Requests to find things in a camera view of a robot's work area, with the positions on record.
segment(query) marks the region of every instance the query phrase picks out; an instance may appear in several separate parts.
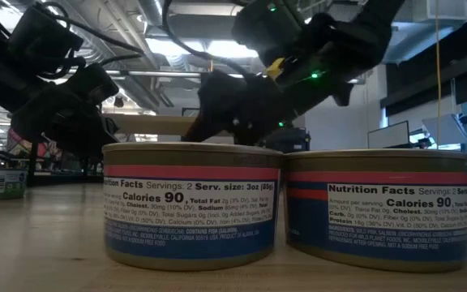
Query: metal can lid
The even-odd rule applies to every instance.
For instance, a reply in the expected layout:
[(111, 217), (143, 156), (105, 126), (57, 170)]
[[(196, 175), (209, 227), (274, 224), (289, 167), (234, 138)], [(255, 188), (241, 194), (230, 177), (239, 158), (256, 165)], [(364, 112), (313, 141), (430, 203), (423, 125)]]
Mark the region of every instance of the metal can lid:
[(465, 159), (467, 154), (456, 151), (425, 149), (357, 149), (296, 152), (285, 155), (285, 159), (328, 158), (328, 157), (425, 157)]
[(261, 154), (282, 156), (282, 152), (271, 149), (232, 144), (192, 143), (192, 142), (124, 142), (108, 144), (102, 152), (110, 151), (196, 151)]

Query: canned fish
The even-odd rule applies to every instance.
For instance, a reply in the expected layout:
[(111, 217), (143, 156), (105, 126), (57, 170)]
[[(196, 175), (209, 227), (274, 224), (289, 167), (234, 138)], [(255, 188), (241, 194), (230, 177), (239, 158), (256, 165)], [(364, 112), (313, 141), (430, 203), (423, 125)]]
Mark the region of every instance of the canned fish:
[(207, 270), (271, 253), (281, 153), (193, 143), (103, 148), (105, 245), (143, 268)]
[(467, 263), (467, 155), (347, 150), (286, 155), (287, 239), (313, 256), (433, 273)]

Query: ceiling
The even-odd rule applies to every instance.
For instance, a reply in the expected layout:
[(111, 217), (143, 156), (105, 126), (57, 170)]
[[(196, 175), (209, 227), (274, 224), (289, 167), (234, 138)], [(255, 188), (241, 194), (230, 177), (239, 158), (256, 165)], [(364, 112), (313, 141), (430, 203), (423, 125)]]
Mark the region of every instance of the ceiling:
[[(401, 62), (433, 44), (435, 21), (430, 17), (429, 11), (425, 14), (419, 11), (419, 7), (423, 8), (419, 3), (425, 3), (425, 6), (430, 8), (431, 1), (433, 0), (406, 1), (393, 24), (394, 33), (385, 57), (386, 62)], [(467, 5), (466, 0), (447, 1)], [(0, 10), (0, 20), (9, 30), (13, 29), (26, 7), (33, 4), (33, 0), (3, 2), (9, 4), (9, 7)], [(147, 58), (116, 62), (107, 69), (209, 71), (213, 67), (231, 72), (228, 67), (220, 63), (212, 64), (210, 61), (186, 54), (174, 44), (170, 44), (165, 33), (156, 27), (159, 25), (155, 22), (159, 21), (157, 17), (160, 10), (156, 0), (55, 0), (55, 2), (63, 5), (72, 19), (85, 23), (106, 36), (141, 47), (147, 52)], [(364, 1), (294, 0), (293, 2), (303, 19), (326, 11), (335, 19), (348, 21), (360, 11), (359, 4)], [(459, 7), (457, 6), (457, 11), (445, 11), (446, 15), (439, 16), (443, 18), (442, 37), (467, 21), (466, 16), (461, 15), (465, 8)], [(235, 62), (248, 71), (258, 73), (263, 70), (263, 65), (256, 54), (253, 54), (254, 52), (234, 42), (228, 43), (227, 46), (221, 43), (221, 41), (233, 40), (230, 31), (235, 14), (242, 9), (240, 6), (235, 6), (226, 0), (174, 0), (171, 8), (169, 16), (171, 27), (183, 41), (190, 41), (201, 49), (213, 51), (214, 54), (234, 56)], [(79, 54), (87, 57), (89, 62), (131, 53), (116, 45), (104, 43), (76, 28), (75, 33), (86, 40)], [(171, 52), (171, 57), (165, 56), (168, 52)], [(113, 99), (110, 99), (104, 103), (105, 110), (124, 114), (152, 114), (150, 110), (157, 112), (160, 107), (199, 107), (198, 79), (134, 76), (115, 82), (122, 88), (121, 96), (126, 97), (126, 107), (114, 108)], [(9, 122), (4, 111), (0, 111), (0, 119)]]

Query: desk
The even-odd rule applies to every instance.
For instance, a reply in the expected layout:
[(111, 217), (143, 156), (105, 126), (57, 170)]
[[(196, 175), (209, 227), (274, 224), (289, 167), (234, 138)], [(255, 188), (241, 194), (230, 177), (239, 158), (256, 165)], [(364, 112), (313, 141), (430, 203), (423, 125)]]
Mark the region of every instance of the desk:
[(413, 274), (356, 268), (285, 245), (239, 268), (167, 273), (108, 259), (98, 184), (35, 187), (23, 200), (0, 201), (0, 291), (466, 291), (467, 269)]

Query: table surface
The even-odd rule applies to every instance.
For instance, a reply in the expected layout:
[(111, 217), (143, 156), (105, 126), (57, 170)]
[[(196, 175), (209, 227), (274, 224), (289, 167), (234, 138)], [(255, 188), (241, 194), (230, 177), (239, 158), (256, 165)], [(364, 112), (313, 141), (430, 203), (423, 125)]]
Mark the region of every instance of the table surface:
[(288, 247), (279, 220), (267, 258), (211, 272), (132, 268), (106, 257), (97, 184), (36, 187), (0, 201), (0, 291), (466, 291), (467, 269), (394, 273), (351, 267)]

